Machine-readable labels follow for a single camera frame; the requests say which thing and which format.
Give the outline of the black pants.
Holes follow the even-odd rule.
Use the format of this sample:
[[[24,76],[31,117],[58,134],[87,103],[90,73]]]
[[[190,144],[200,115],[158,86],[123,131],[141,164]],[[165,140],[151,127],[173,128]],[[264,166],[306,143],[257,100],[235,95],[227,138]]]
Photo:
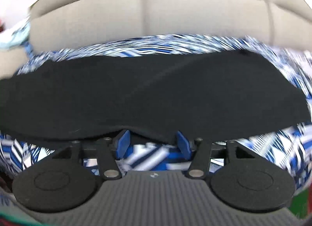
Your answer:
[[[246,50],[45,62],[1,80],[1,131],[68,141],[123,129],[171,143],[270,133],[310,119],[302,90]]]

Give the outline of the blue white patterned sofa cover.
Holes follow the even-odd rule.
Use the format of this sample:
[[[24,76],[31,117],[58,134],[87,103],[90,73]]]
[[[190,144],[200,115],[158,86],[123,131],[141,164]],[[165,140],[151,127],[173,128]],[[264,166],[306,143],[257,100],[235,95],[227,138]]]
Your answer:
[[[80,49],[61,49],[35,54],[28,41],[20,45],[28,62],[16,70],[24,74],[36,70],[44,62],[66,61],[87,55],[135,57],[147,54],[211,53],[247,49],[263,55],[294,86],[302,89],[307,102],[311,102],[311,52],[297,52],[286,48],[273,48],[246,36],[243,38],[208,35],[155,35],[96,44]],[[302,192],[311,184],[311,123],[298,124],[274,133],[243,138],[240,144],[248,147],[268,161],[287,170],[295,180],[296,191]],[[131,145],[117,162],[122,173],[135,171],[187,170],[185,160],[177,147],[140,142]]]

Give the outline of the beige leather sofa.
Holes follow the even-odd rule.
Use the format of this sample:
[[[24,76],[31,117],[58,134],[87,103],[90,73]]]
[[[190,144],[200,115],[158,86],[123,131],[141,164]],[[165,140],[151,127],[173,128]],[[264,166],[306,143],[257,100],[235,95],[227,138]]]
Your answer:
[[[160,34],[252,36],[311,50],[311,0],[1,0],[1,21],[30,21],[35,52]]]

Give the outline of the light blue clothes pile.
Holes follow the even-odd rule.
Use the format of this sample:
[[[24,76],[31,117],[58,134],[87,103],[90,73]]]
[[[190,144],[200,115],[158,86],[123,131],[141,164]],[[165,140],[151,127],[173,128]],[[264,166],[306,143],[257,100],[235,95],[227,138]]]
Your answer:
[[[22,45],[29,37],[30,28],[30,22],[27,21],[22,27],[10,28],[1,32],[1,50]]]

